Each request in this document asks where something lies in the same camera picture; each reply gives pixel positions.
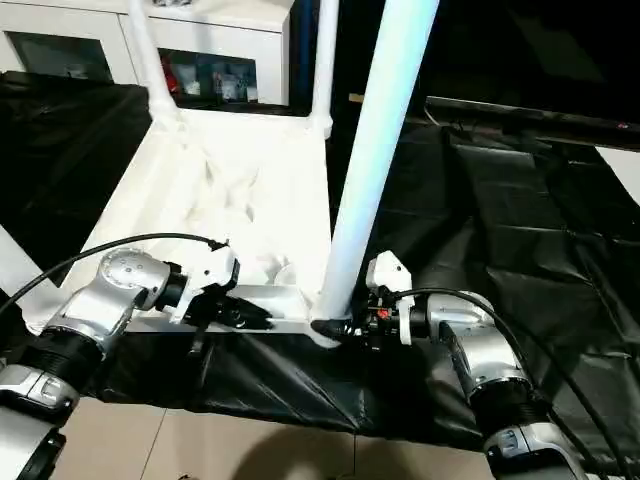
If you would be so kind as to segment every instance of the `white pole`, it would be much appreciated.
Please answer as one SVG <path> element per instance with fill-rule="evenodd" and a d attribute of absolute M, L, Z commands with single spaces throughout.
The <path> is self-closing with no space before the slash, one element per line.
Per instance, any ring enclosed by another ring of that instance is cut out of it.
<path fill-rule="evenodd" d="M 331 126 L 333 125 L 330 108 L 339 6 L 339 0 L 322 0 L 318 20 L 313 103 L 309 120 L 322 128 L 324 138 L 331 136 Z"/>
<path fill-rule="evenodd" d="M 318 319 L 348 313 L 438 0 L 387 0 L 333 233 Z"/>
<path fill-rule="evenodd" d="M 0 225 L 0 289 L 11 296 L 41 273 L 31 257 Z M 45 280 L 18 300 L 29 331 L 39 334 L 64 298 L 51 280 Z"/>
<path fill-rule="evenodd" d="M 149 90 L 149 111 L 153 119 L 173 119 L 178 114 L 160 63 L 160 54 L 153 40 L 149 20 L 143 8 L 144 0 L 129 0 L 129 17 L 135 48 L 142 63 L 144 81 Z"/>

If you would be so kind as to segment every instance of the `black plastic sheet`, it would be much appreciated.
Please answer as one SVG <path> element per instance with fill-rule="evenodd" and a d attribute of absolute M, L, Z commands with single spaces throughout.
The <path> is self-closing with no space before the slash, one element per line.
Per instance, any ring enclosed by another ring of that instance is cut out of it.
<path fill-rule="evenodd" d="M 102 88 L 112 92 L 109 88 L 115 87 Z M 80 198 L 74 197 L 79 195 L 75 186 L 82 198 L 88 195 L 87 185 L 76 182 L 90 178 L 92 190 L 97 191 L 113 186 L 81 171 L 76 177 L 64 176 L 70 183 L 51 182 L 56 177 L 42 166 L 47 159 L 65 157 L 55 152 L 82 149 L 84 158 L 96 162 L 93 168 L 102 168 L 108 156 L 122 170 L 147 128 L 146 97 L 131 93 L 140 92 L 137 87 L 118 88 L 123 89 L 117 96 L 120 100 L 108 103 L 118 105 L 122 98 L 130 98 L 133 111 L 142 114 L 115 112 L 111 121 L 100 123 L 97 138 L 110 139 L 108 144 L 93 144 L 94 135 L 77 125 L 83 118 L 80 111 L 91 110 L 96 118 L 113 111 L 98 101 L 102 97 L 97 87 L 84 97 L 70 96 L 67 90 L 68 103 L 60 101 L 59 116 L 51 122 L 42 122 L 43 105 L 60 91 L 41 91 L 40 97 L 23 93 L 27 96 L 21 101 L 19 95 L 0 90 L 2 128 L 23 139 L 10 143 L 17 145 L 14 153 L 20 153 L 20 145 L 38 153 L 20 157 L 25 162 L 22 168 L 30 162 L 33 171 L 43 176 L 39 185 L 55 191 L 63 204 Z M 16 117 L 15 112 L 22 113 Z M 339 117 L 328 146 L 334 214 L 354 130 L 354 122 Z M 38 142 L 53 138 L 60 142 L 52 142 L 56 148 L 36 148 Z M 118 150 L 117 142 L 130 147 Z M 108 149 L 114 145 L 115 150 Z M 17 205 L 24 208 L 31 198 L 25 192 Z M 57 211 L 46 208 L 46 202 L 38 204 L 42 218 L 55 225 Z M 30 229 L 49 245 L 50 223 L 34 224 L 32 217 L 15 213 L 3 212 L 3 225 L 8 216 L 15 221 L 13 228 Z M 86 221 L 95 222 L 98 215 L 87 213 Z M 498 311 L 526 322 L 553 347 L 638 469 L 639 222 L 640 208 L 593 148 L 471 138 L 464 132 L 407 126 L 366 260 L 391 249 L 412 271 L 415 286 L 472 290 L 490 299 Z M 71 229 L 55 232 L 57 243 L 68 240 L 76 250 L 86 235 Z M 49 262 L 66 254 L 55 248 L 48 253 Z M 357 296 L 364 294 L 362 287 L 361 282 Z M 447 352 L 426 341 L 412 347 L 391 342 L 376 354 L 357 344 L 325 350 L 301 336 L 218 334 L 208 337 L 204 356 L 194 361 L 187 357 L 191 340 L 186 334 L 125 335 L 89 393 L 108 402 L 481 448 Z M 596 458 L 615 471 L 602 437 L 548 360 L 526 338 L 520 342 L 560 416 Z"/>
<path fill-rule="evenodd" d="M 77 253 L 151 123 L 147 91 L 6 73 L 0 222 L 41 268 Z"/>

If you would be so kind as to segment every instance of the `white platform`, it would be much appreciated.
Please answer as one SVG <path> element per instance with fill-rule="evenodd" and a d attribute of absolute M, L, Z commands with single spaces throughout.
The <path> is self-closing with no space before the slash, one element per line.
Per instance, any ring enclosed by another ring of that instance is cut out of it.
<path fill-rule="evenodd" d="M 241 263 L 233 293 L 274 318 L 308 323 L 331 241 L 323 132 L 306 118 L 196 110 L 181 115 L 184 138 L 152 124 L 84 249 L 159 231 L 229 238 Z M 203 183 L 207 155 L 224 169 L 224 178 Z M 231 194 L 225 196 L 225 189 Z M 181 240 L 139 246 L 186 271 L 198 266 L 206 248 Z M 100 257 L 78 262 L 63 290 L 70 294 L 86 285 Z M 161 320 L 156 312 L 144 316 Z"/>
<path fill-rule="evenodd" d="M 640 153 L 605 147 L 597 147 L 597 150 L 631 198 L 640 205 Z"/>

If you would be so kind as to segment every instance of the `white cabinet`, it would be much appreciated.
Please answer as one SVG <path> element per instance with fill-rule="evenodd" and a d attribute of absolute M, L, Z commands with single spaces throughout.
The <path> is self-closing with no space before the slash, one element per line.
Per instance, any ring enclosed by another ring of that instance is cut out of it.
<path fill-rule="evenodd" d="M 0 3 L 0 70 L 138 83 L 118 15 Z"/>
<path fill-rule="evenodd" d="M 145 1 L 172 91 L 288 103 L 293 0 Z M 5 70 L 144 85 L 125 0 L 0 0 Z"/>
<path fill-rule="evenodd" d="M 127 44 L 132 46 L 130 52 L 134 68 L 138 78 L 144 82 L 129 17 L 121 15 L 120 20 Z M 284 67 L 289 64 L 289 45 L 285 35 L 165 18 L 150 18 L 149 22 L 163 62 L 170 64 L 172 73 L 181 85 L 189 82 L 183 77 L 198 82 L 198 77 L 204 71 L 204 75 L 211 77 L 212 83 L 219 83 L 208 89 L 213 88 L 217 92 L 225 90 L 225 98 L 238 99 L 233 85 L 227 88 L 227 84 L 239 80 L 249 84 L 249 100 L 256 99 L 257 96 L 260 103 L 287 103 L 289 73 L 288 68 Z M 174 52 L 197 55 L 180 55 Z M 200 81 L 199 84 L 204 93 L 205 82 Z"/>

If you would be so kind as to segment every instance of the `floor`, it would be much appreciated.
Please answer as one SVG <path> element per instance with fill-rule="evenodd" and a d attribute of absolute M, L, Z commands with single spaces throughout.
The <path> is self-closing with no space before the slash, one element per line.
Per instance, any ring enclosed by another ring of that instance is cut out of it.
<path fill-rule="evenodd" d="M 484 456 L 85 398 L 54 480 L 489 480 Z"/>

